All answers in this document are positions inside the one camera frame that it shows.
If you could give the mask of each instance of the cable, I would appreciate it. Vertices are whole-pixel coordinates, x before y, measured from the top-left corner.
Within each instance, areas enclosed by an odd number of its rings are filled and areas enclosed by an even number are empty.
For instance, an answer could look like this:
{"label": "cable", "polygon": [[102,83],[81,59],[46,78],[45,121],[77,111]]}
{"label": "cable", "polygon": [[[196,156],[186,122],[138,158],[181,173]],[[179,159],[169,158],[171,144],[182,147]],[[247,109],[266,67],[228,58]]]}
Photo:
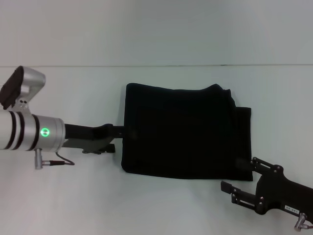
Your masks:
{"label": "cable", "polygon": [[67,163],[64,163],[64,165],[75,165],[74,162],[72,162],[71,160],[69,159],[66,159],[64,157],[62,157],[58,152],[55,153],[59,158],[63,159],[64,161],[66,161]]}

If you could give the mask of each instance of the label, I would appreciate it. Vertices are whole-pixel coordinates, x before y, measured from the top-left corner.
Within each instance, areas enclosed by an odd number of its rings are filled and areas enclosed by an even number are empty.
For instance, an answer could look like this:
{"label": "label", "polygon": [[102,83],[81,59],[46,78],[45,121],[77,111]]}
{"label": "label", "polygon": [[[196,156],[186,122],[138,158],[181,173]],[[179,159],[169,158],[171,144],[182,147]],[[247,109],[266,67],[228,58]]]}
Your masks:
{"label": "label", "polygon": [[297,209],[295,209],[295,208],[292,208],[292,207],[289,207],[289,206],[287,206],[287,205],[285,205],[285,209],[288,210],[288,211],[290,211],[290,212],[292,212],[292,213],[296,213],[296,214],[299,214],[299,213],[300,213],[299,210],[297,210]]}

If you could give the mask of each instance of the black cloth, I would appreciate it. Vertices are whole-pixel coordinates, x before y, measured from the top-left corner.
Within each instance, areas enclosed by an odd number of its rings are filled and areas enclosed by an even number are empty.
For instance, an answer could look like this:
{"label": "black cloth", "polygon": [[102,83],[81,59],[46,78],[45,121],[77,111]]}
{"label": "black cloth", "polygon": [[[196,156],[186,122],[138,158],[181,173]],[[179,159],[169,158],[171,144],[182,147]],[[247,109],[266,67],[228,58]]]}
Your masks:
{"label": "black cloth", "polygon": [[252,180],[236,168],[251,160],[250,108],[236,108],[230,90],[126,88],[122,167],[180,179]]}

